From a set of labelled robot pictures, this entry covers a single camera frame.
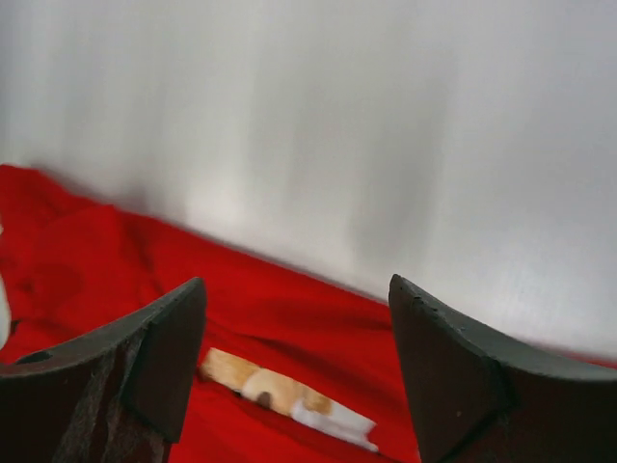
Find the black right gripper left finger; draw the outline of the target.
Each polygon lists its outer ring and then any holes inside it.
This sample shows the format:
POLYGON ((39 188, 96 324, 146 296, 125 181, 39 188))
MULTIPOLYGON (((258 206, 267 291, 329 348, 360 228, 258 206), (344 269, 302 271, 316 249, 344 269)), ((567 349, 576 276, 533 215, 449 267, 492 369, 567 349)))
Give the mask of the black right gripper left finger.
POLYGON ((4 462, 166 462, 205 324, 193 278, 146 307, 1 367, 4 462))

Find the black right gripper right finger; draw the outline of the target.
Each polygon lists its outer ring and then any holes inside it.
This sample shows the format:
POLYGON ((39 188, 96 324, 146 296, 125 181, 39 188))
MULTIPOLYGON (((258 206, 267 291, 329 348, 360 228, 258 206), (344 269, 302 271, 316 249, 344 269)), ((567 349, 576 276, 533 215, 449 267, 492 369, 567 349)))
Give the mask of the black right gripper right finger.
POLYGON ((511 338, 399 275, 389 309, 422 461, 615 461, 615 369, 511 338))

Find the red printed t shirt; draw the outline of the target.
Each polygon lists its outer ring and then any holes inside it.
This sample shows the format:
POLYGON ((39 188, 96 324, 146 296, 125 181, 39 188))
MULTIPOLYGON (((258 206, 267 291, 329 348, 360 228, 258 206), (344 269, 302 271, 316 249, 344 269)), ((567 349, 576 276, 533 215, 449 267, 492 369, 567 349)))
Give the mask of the red printed t shirt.
POLYGON ((193 278, 201 349, 166 462, 424 462, 389 301, 1 169, 1 367, 134 313, 193 278))

